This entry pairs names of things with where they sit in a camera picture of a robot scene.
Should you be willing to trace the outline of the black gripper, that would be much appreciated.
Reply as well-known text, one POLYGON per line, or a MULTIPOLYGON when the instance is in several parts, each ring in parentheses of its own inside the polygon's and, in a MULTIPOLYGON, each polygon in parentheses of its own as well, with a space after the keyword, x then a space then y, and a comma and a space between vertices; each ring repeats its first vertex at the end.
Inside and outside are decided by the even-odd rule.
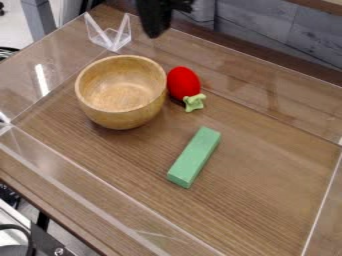
POLYGON ((191 13, 193 2, 195 0, 136 0, 141 27, 149 38, 157 38, 169 28, 172 9, 191 13))

